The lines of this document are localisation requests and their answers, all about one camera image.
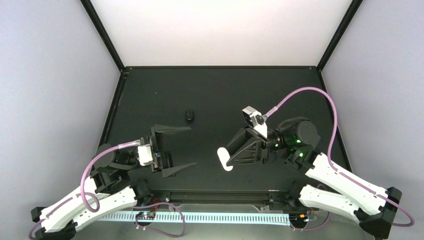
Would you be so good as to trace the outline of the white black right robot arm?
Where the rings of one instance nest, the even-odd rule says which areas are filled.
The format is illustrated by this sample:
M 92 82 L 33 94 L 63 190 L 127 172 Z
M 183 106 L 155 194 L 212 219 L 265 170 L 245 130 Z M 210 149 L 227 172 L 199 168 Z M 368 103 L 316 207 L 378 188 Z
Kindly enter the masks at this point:
M 331 188 L 325 191 L 309 184 L 296 184 L 284 196 L 283 203 L 290 209 L 305 206 L 335 213 L 354 221 L 368 234 L 387 239 L 402 192 L 369 183 L 330 161 L 326 154 L 316 150 L 319 141 L 318 131 L 309 119 L 294 117 L 275 129 L 268 129 L 265 124 L 248 124 L 227 146 L 220 147 L 217 155 L 222 167 L 231 171 L 236 165 L 266 163 L 273 153 L 293 171 Z

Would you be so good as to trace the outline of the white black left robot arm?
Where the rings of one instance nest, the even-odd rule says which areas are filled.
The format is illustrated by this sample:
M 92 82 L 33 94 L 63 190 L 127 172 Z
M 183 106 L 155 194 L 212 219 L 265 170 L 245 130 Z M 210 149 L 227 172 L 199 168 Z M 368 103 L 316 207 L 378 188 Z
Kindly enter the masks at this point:
M 163 137 L 188 130 L 186 126 L 154 125 L 150 134 L 112 146 L 102 144 L 83 171 L 80 185 L 57 203 L 31 210 L 31 240 L 70 240 L 77 232 L 123 209 L 138 210 L 134 223 L 153 220 L 162 202 L 142 176 L 144 168 L 172 177 L 185 168 L 173 165 Z

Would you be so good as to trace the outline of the white earbud charging case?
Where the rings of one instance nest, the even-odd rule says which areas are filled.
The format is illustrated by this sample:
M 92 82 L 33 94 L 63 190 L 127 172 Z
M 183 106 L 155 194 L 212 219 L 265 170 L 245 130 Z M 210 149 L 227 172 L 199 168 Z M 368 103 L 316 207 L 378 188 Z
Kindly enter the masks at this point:
M 230 154 L 225 147 L 217 149 L 217 156 L 225 171 L 230 172 L 233 170 L 233 166 L 227 166 L 227 162 L 230 160 Z

